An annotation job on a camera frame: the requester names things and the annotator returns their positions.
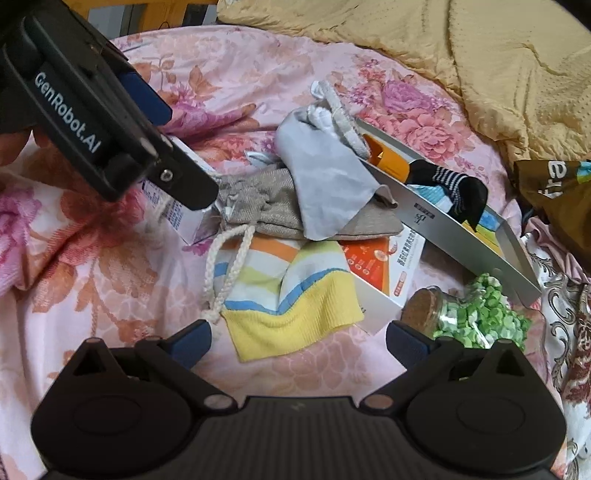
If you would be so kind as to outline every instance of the striped towel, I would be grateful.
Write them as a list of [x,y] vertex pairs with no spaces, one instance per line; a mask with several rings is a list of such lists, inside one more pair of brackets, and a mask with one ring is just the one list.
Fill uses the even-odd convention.
[[[238,249],[217,255],[222,288]],[[241,361],[295,352],[363,319],[353,277],[335,241],[283,240],[255,234],[222,316]]]

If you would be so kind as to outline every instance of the screw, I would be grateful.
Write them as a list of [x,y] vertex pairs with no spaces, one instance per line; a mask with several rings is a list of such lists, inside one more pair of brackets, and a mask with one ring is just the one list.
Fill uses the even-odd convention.
[[209,395],[203,404],[210,410],[227,410],[232,404],[233,400],[227,395]]
[[160,180],[162,180],[162,181],[170,181],[173,179],[173,177],[174,177],[174,175],[169,169],[164,170],[160,174]]
[[394,404],[394,400],[387,395],[377,393],[366,397],[363,403],[372,410],[387,410]]

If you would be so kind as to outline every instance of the yellow comforter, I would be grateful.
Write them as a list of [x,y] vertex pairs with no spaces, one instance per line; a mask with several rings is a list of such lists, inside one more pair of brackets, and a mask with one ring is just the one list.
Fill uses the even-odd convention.
[[591,153],[591,33],[553,0],[220,0],[219,18],[382,50],[438,80],[512,167]]

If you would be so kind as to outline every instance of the human hand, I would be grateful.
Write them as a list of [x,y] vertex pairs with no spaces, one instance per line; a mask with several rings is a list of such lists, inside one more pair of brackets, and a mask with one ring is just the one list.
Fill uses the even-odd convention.
[[[0,167],[10,165],[14,162],[19,153],[25,148],[31,131],[22,131],[14,134],[0,134]],[[49,138],[39,128],[33,129],[35,143],[41,147],[47,147],[50,143]]]

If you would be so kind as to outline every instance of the orange medicine box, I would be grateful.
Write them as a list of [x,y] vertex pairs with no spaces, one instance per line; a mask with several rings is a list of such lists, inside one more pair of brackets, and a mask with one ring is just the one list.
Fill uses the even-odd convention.
[[390,238],[341,242],[355,275],[355,290],[365,318],[357,325],[374,335],[400,318],[425,239],[404,226]]

